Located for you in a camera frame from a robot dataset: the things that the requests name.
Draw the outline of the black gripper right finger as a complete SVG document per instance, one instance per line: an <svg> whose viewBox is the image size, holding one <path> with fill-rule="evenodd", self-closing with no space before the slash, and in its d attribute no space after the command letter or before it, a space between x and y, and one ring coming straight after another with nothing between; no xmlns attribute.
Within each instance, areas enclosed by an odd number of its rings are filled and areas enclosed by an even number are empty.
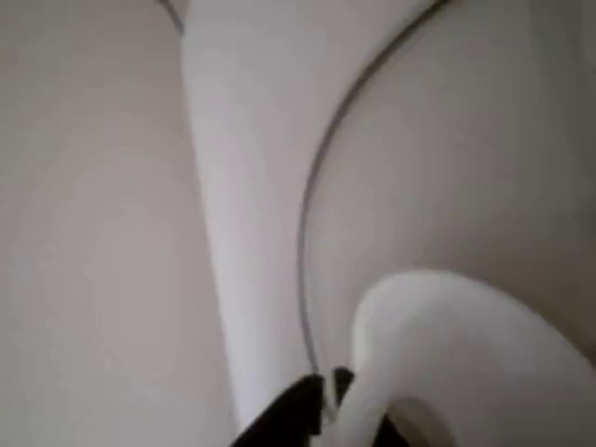
<svg viewBox="0 0 596 447"><path fill-rule="evenodd" d="M336 402L342 404L345 394L354 381L355 374L347 367L336 367L333 369L334 391Z"/></svg>

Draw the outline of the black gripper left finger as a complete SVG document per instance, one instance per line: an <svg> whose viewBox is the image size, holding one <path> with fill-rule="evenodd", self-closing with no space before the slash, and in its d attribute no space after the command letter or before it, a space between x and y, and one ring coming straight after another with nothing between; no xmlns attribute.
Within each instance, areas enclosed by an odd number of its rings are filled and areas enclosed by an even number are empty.
<svg viewBox="0 0 596 447"><path fill-rule="evenodd" d="M324 380L306 375L278 395L232 442L234 447L308 446L321 433Z"/></svg>

